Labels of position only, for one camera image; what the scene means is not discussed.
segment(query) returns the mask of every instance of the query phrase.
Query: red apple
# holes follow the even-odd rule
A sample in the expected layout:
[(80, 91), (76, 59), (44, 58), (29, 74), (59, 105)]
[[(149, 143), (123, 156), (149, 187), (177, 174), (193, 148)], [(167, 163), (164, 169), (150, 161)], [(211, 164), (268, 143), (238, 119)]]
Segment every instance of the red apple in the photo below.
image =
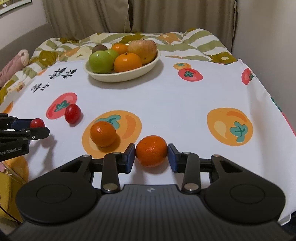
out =
[(154, 60), (157, 47), (152, 40), (134, 40), (128, 45), (128, 52), (138, 55), (142, 64), (148, 64)]

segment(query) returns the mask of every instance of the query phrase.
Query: blue gripper pad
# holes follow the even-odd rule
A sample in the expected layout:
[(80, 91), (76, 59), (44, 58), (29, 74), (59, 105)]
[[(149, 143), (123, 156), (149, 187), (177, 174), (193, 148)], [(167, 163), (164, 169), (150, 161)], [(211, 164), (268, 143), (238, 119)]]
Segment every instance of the blue gripper pad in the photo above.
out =
[(130, 173), (136, 157), (136, 146), (134, 144), (129, 144), (123, 155), (126, 161), (126, 173)]
[(170, 168), (174, 173), (177, 172), (177, 158), (176, 154), (179, 152), (173, 144), (168, 144), (168, 162), (170, 163)]
[(18, 119), (15, 122), (11, 124), (11, 128), (14, 129), (15, 131), (21, 131), (24, 128), (29, 128), (32, 120), (28, 119)]

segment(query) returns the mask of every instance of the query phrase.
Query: white bowl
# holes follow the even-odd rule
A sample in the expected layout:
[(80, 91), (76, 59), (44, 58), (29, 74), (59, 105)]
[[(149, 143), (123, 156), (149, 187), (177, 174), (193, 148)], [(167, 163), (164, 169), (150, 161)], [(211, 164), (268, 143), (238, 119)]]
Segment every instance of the white bowl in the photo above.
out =
[(127, 80), (132, 80), (135, 78), (138, 78), (146, 73), (148, 73), (157, 63), (157, 61), (160, 58), (160, 51), (157, 50), (157, 56), (155, 60), (153, 60), (151, 63), (148, 63), (146, 65), (143, 65), (140, 68), (125, 71), (125, 72), (119, 72), (119, 73), (110, 73), (110, 74), (96, 74), (93, 73), (89, 67), (89, 61), (87, 60), (83, 66), (84, 71), (89, 74), (91, 77), (98, 81), (102, 82), (123, 82)]

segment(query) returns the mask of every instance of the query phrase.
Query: green leaf print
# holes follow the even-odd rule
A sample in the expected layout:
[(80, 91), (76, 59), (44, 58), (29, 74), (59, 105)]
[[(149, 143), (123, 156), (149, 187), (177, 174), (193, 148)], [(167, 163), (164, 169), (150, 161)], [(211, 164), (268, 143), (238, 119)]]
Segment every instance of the green leaf print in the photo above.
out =
[(235, 127), (231, 127), (230, 132), (237, 137), (237, 142), (241, 143), (244, 141), (245, 134), (248, 133), (248, 127), (243, 124), (241, 125), (239, 122), (235, 121), (233, 123)]
[(120, 115), (111, 115), (107, 118), (100, 118), (100, 119), (96, 120), (96, 122), (98, 122), (98, 121), (109, 122), (110, 124), (112, 124), (114, 126), (115, 130), (117, 130), (119, 128), (119, 123), (117, 121), (120, 119), (121, 119)]
[(194, 73), (190, 72), (190, 71), (186, 71), (184, 74), (184, 77), (193, 77)]
[(70, 102), (64, 100), (62, 103), (56, 105), (56, 109), (54, 110), (54, 112), (58, 112), (59, 110), (66, 108), (69, 104)]

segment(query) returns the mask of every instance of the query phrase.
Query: striped blanket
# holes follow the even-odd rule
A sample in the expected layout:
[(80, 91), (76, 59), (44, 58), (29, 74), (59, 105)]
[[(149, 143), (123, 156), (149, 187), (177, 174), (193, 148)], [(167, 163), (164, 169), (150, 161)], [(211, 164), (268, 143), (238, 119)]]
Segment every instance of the striped blanket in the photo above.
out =
[(34, 52), (29, 65), (18, 71), (0, 90), (0, 104), (13, 91), (20, 91), (56, 62), (88, 59), (92, 48), (104, 44), (129, 43), (137, 39), (151, 39), (162, 55), (170, 58), (210, 61), (221, 64), (235, 62), (227, 48), (210, 32), (189, 29), (185, 33), (96, 33), (88, 38), (74, 41), (65, 38), (50, 38)]

